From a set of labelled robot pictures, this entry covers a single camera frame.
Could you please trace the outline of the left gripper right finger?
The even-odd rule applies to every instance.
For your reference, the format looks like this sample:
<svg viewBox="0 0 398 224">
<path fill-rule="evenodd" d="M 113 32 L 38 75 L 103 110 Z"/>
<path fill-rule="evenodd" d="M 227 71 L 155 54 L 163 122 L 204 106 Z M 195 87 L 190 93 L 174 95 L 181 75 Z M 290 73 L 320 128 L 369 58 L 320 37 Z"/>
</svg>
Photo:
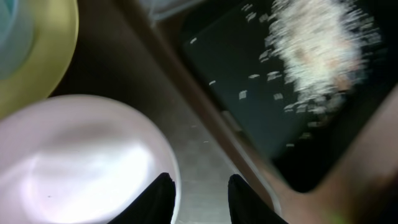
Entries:
<svg viewBox="0 0 398 224">
<path fill-rule="evenodd" d="M 232 224 L 287 224 L 238 174 L 229 178 L 228 204 Z"/>
</svg>

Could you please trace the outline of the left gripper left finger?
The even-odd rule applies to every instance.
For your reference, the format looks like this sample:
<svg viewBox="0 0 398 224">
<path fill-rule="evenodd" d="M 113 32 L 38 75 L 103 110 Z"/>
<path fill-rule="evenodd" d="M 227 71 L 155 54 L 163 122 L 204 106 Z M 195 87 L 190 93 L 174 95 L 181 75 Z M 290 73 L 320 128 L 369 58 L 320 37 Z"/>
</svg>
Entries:
<svg viewBox="0 0 398 224">
<path fill-rule="evenodd" d="M 171 224 L 175 197 L 175 182 L 168 173 L 161 173 L 108 224 Z"/>
</svg>

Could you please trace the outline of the white bowl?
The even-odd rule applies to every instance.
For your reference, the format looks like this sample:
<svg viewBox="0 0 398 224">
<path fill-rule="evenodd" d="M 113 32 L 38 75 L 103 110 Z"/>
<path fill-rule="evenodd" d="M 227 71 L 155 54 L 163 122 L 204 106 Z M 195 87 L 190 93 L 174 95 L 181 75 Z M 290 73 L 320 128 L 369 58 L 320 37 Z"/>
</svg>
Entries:
<svg viewBox="0 0 398 224">
<path fill-rule="evenodd" d="M 108 223 L 161 174 L 182 194 L 178 162 L 160 129 L 109 98 L 66 95 L 1 121 L 2 223 Z"/>
</svg>

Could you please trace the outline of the rice food waste pile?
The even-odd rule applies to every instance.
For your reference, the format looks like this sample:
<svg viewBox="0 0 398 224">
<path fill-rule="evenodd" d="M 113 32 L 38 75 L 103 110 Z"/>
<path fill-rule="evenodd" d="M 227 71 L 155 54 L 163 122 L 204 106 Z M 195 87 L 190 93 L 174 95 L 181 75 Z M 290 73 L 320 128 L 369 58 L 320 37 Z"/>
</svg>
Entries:
<svg viewBox="0 0 398 224">
<path fill-rule="evenodd" d="M 363 80 L 363 50 L 380 35 L 354 1 L 270 2 L 268 44 L 299 103 L 348 92 Z"/>
</svg>

